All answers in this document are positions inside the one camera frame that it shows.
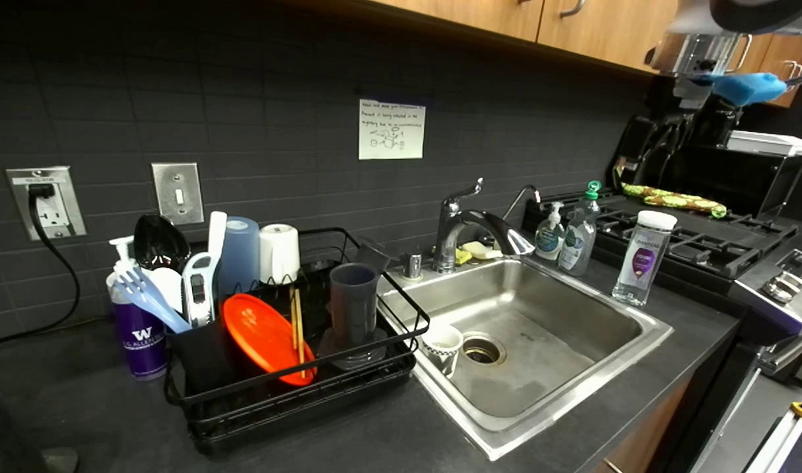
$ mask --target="dark countertop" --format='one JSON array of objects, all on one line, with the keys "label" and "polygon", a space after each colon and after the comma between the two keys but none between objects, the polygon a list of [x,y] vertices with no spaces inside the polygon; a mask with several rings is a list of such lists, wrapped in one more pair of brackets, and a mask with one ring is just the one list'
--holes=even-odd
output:
[{"label": "dark countertop", "polygon": [[[609,291],[615,268],[592,264],[587,285]],[[74,448],[80,473],[124,471],[588,471],[640,416],[737,326],[734,318],[654,290],[644,314],[676,331],[520,449],[486,454],[410,379],[398,389],[278,429],[218,458],[194,453],[182,410],[161,381],[131,381],[110,324],[0,347],[0,391],[40,448]]]}]

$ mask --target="stove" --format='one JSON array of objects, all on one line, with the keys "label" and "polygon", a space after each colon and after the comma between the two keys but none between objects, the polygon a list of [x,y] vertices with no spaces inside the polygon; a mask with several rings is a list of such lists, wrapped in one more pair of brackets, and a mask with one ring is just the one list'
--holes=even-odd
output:
[{"label": "stove", "polygon": [[[637,214],[644,206],[609,198],[602,203],[594,256],[620,264]],[[657,285],[732,315],[757,315],[779,337],[802,335],[802,231],[784,218],[708,218],[665,211],[679,218]]]}]

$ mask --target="kitchen sink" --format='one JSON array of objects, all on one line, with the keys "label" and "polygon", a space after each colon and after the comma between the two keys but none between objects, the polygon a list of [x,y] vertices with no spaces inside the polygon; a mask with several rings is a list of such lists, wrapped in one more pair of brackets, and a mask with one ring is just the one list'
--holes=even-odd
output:
[{"label": "kitchen sink", "polygon": [[[492,461],[550,429],[673,331],[531,257],[400,285],[431,329],[450,324],[462,335],[450,379],[424,352],[416,375]],[[416,318],[398,291],[383,291],[382,306],[406,324]]]}]

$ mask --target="wooden cabinet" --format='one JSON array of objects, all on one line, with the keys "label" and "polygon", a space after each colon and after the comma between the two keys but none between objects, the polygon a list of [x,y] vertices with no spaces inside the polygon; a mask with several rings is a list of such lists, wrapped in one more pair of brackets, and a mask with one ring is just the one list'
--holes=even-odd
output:
[{"label": "wooden cabinet", "polygon": [[653,71],[644,55],[662,43],[676,11],[676,0],[546,0],[536,43]]},{"label": "wooden cabinet", "polygon": [[594,473],[644,473],[667,432],[671,417],[676,416],[684,394],[688,389],[688,381],[682,381],[676,389],[671,389],[657,407],[641,417],[628,436],[624,436],[609,454],[600,465],[594,465]]},{"label": "wooden cabinet", "polygon": [[[745,35],[732,55],[729,71],[754,75],[770,71],[779,78],[802,75],[802,36]],[[790,109],[799,90],[774,101],[774,106]]]},{"label": "wooden cabinet", "polygon": [[442,22],[517,36],[536,40],[541,0],[373,0],[389,8],[433,15]]}]

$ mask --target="dish rack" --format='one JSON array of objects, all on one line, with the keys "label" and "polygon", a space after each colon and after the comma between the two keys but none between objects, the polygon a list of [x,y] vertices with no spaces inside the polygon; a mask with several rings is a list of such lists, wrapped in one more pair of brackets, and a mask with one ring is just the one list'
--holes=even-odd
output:
[{"label": "dish rack", "polygon": [[[345,407],[407,379],[416,365],[417,337],[429,331],[429,315],[387,272],[382,274],[383,281],[407,303],[403,318],[375,298],[375,322],[383,337],[341,352],[320,350],[320,340],[332,326],[328,272],[350,260],[373,264],[373,256],[379,252],[356,243],[345,230],[299,231],[302,266],[296,287],[302,295],[306,341],[315,350],[314,364],[264,373],[228,340],[220,322],[169,340],[170,364],[162,394],[185,410],[189,436],[201,453],[216,454],[264,432],[293,425],[302,417],[314,421],[320,410]],[[289,315],[289,287],[258,285],[249,295]],[[287,386],[278,381],[278,375],[302,368],[319,368],[314,385]]]}]

